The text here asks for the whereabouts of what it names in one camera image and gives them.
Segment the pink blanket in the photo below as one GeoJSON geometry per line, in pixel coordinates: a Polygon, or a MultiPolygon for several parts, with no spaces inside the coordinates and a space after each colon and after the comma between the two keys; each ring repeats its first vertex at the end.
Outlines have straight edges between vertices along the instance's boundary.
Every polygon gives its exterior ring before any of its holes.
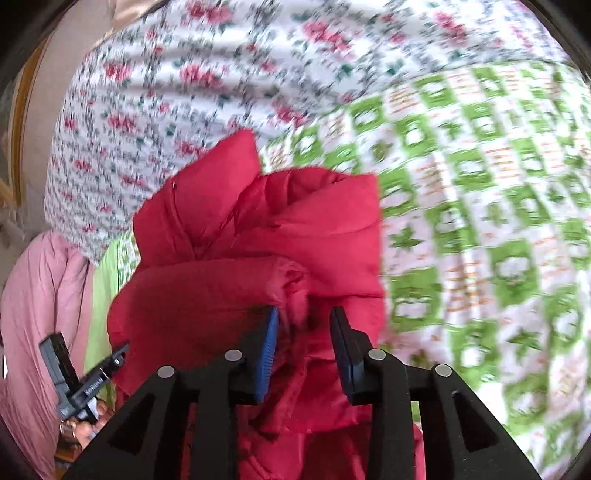
{"type": "Polygon", "coordinates": [[[57,396],[39,353],[61,332],[82,374],[92,309],[92,266],[58,233],[45,232],[21,255],[2,295],[0,327],[8,375],[0,379],[0,414],[25,457],[54,480],[59,435],[57,396]]]}

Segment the red jacket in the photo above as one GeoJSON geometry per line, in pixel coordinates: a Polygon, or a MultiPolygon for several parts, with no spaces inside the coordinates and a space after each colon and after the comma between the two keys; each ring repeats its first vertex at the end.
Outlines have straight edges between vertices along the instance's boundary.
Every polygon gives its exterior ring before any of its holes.
{"type": "Polygon", "coordinates": [[[132,394],[164,364],[204,365],[275,305],[269,393],[239,412],[242,480],[364,478],[371,411],[342,393],[329,312],[344,306],[377,341],[380,224],[375,177],[261,176],[249,131],[222,141],[134,217],[142,260],[108,317],[111,343],[129,342],[117,385],[132,394]]]}

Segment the wooden trim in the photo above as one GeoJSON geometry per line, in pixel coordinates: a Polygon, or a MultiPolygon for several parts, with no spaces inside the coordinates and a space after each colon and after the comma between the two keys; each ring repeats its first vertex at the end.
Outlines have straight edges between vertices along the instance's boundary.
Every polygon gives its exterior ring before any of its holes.
{"type": "Polygon", "coordinates": [[[9,184],[0,180],[0,197],[13,206],[22,203],[23,179],[21,174],[22,133],[31,88],[37,76],[41,58],[45,53],[47,39],[43,40],[33,55],[27,60],[16,79],[16,88],[12,96],[12,108],[8,122],[8,177],[9,184]]]}

